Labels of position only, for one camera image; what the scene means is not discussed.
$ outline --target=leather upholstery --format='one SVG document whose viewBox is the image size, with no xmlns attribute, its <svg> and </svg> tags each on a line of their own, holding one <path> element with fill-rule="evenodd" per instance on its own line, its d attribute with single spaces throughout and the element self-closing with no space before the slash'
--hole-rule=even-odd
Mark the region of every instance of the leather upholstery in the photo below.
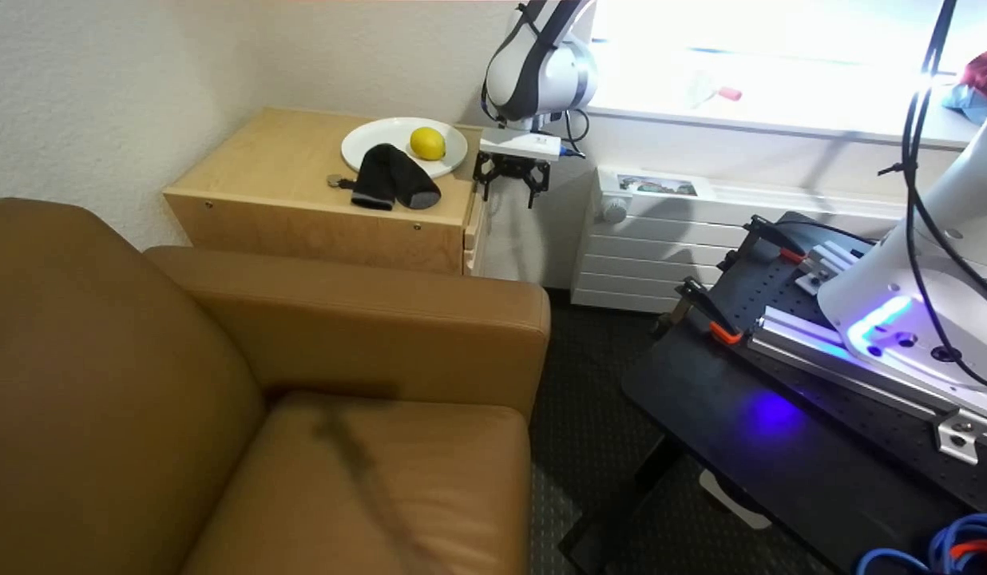
<svg viewBox="0 0 987 575">
<path fill-rule="evenodd" d="M 0 201 L 0 575 L 524 572 L 547 309 Z"/>
<path fill-rule="evenodd" d="M 106 224 L 0 201 L 0 575 L 177 572 L 260 414 L 221 328 Z"/>
<path fill-rule="evenodd" d="M 515 408 L 284 396 L 191 575 L 524 572 L 528 424 Z"/>
</svg>

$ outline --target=gray carpet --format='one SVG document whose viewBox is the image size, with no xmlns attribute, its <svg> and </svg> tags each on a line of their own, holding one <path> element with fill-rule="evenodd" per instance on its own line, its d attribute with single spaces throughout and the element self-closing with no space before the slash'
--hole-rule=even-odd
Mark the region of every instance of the gray carpet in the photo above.
<svg viewBox="0 0 987 575">
<path fill-rule="evenodd" d="M 624 370 L 651 343 L 654 317 L 569 305 L 555 295 L 547 376 L 534 408 L 532 572 L 572 575 L 555 548 L 583 512 L 600 508 L 658 440 L 654 424 L 619 396 Z M 616 575 L 827 575 L 779 528 L 747 530 L 697 488 L 683 457 L 643 501 Z"/>
</svg>

